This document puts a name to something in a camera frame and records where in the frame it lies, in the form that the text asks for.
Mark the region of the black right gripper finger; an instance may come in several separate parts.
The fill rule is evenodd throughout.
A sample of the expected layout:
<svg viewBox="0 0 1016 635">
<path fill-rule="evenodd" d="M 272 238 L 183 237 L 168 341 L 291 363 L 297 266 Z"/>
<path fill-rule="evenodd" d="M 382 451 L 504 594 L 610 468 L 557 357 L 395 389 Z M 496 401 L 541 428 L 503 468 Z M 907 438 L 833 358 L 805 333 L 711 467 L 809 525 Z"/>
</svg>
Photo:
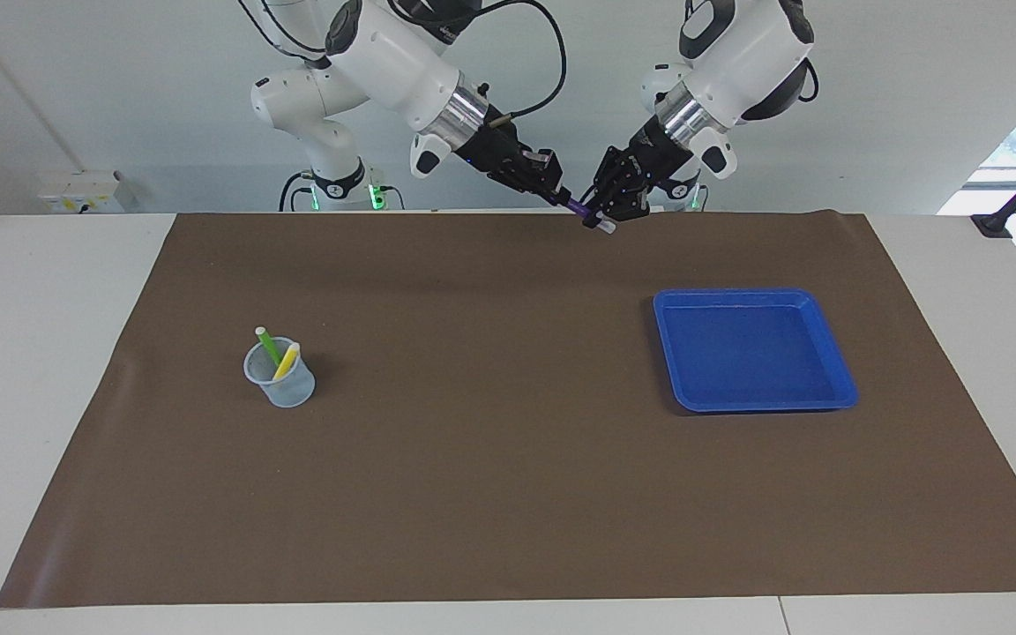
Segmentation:
<svg viewBox="0 0 1016 635">
<path fill-rule="evenodd" d="M 572 200 L 572 194 L 564 186 L 541 181 L 525 181 L 521 185 L 521 191 L 539 197 L 549 205 L 570 208 L 569 202 Z"/>
<path fill-rule="evenodd" d="M 531 188 L 559 188 L 562 169 L 552 149 L 529 150 L 529 184 Z"/>
</svg>

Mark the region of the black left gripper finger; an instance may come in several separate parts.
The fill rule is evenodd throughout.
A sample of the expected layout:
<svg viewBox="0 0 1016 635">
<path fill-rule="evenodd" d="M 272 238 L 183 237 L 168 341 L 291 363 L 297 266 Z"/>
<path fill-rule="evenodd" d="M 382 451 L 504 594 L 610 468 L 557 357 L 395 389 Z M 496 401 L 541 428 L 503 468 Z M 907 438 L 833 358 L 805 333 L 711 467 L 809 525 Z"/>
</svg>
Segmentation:
<svg viewBox="0 0 1016 635">
<path fill-rule="evenodd" d="M 616 176 L 609 185 L 609 219 L 616 223 L 638 220 L 649 214 L 646 193 L 652 182 L 645 176 Z"/>
<path fill-rule="evenodd" d="M 631 165 L 628 149 L 606 149 L 592 186 L 582 196 L 586 220 L 628 220 L 631 217 L 631 193 L 628 191 Z"/>
</svg>

